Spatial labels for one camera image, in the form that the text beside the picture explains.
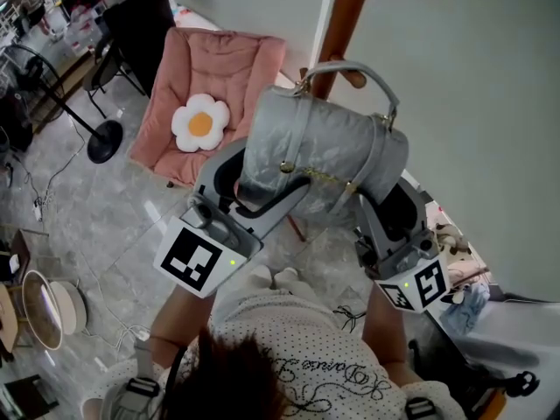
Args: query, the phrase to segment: pink cushion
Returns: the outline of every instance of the pink cushion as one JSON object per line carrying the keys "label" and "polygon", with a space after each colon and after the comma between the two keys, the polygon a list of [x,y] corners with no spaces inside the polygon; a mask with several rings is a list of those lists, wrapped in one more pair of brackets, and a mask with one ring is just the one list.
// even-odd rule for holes
{"label": "pink cushion", "polygon": [[[249,134],[256,100],[275,81],[284,51],[285,43],[279,38],[171,28],[130,157],[179,184],[194,184],[207,158]],[[188,153],[175,144],[173,114],[194,94],[210,94],[229,107],[229,125],[216,150]]]}

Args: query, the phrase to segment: white flower pillow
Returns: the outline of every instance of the white flower pillow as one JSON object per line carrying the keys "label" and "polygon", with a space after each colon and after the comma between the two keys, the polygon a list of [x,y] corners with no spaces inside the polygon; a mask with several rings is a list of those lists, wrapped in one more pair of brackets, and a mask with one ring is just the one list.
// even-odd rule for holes
{"label": "white flower pillow", "polygon": [[210,151],[220,144],[228,123],[229,109],[224,101],[215,101],[209,94],[194,94],[173,114],[171,132],[184,152],[198,148]]}

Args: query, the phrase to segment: gold chain strap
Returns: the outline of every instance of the gold chain strap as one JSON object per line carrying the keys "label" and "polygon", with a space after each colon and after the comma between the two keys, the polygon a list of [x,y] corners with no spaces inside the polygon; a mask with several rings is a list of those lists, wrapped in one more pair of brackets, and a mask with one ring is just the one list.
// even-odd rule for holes
{"label": "gold chain strap", "polygon": [[349,193],[355,193],[355,191],[358,189],[358,186],[353,184],[352,182],[345,182],[343,179],[337,178],[336,176],[331,176],[330,174],[327,174],[326,172],[322,172],[319,170],[316,170],[315,168],[313,168],[312,166],[306,166],[305,168],[296,168],[296,166],[294,164],[290,164],[287,162],[282,162],[280,164],[280,171],[285,173],[285,174],[289,174],[291,172],[294,171],[299,171],[303,174],[306,174],[307,176],[311,177],[311,178],[315,178],[318,180],[324,180],[325,182],[334,182],[337,184],[342,184],[346,186],[345,191],[349,192]]}

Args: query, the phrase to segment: person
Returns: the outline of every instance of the person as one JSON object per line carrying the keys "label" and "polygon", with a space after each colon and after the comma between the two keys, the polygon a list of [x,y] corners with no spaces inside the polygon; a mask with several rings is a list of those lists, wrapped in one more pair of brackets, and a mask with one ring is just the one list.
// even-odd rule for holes
{"label": "person", "polygon": [[57,35],[49,25],[45,17],[45,0],[21,0],[21,5],[27,10],[29,25],[38,25],[40,30],[51,39],[56,39]]}
{"label": "person", "polygon": [[[188,346],[161,418],[401,419],[414,418],[406,414],[413,399],[433,403],[436,418],[465,418],[443,383],[422,381],[406,364],[402,314],[377,285],[361,339],[337,327],[293,268],[272,276],[259,265],[213,308],[214,297],[176,287],[156,316],[150,344],[162,388]],[[86,420],[97,420],[107,391],[136,371],[135,361],[112,367],[82,404]]]}

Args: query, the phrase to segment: brown hair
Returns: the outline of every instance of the brown hair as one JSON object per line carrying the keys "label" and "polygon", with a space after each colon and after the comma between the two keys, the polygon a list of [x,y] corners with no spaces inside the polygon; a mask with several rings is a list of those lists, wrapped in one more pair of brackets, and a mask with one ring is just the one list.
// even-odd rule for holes
{"label": "brown hair", "polygon": [[278,420],[285,406],[272,364],[254,336],[230,346],[204,328],[198,359],[168,394],[165,418]]}

